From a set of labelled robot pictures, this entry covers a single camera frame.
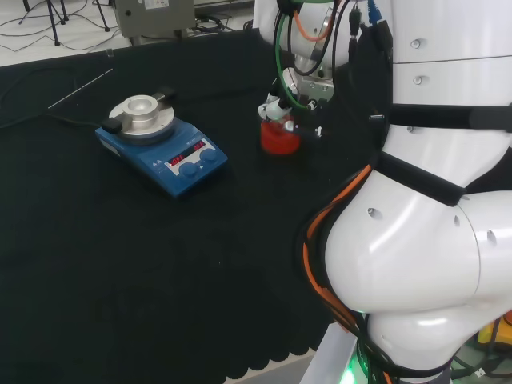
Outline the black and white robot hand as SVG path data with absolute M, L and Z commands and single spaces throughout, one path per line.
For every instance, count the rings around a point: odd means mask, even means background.
M 320 139 L 326 133 L 322 120 L 333 96 L 330 78 L 301 76 L 286 68 L 274 80 L 258 115 L 264 122 L 275 123 L 280 131 Z

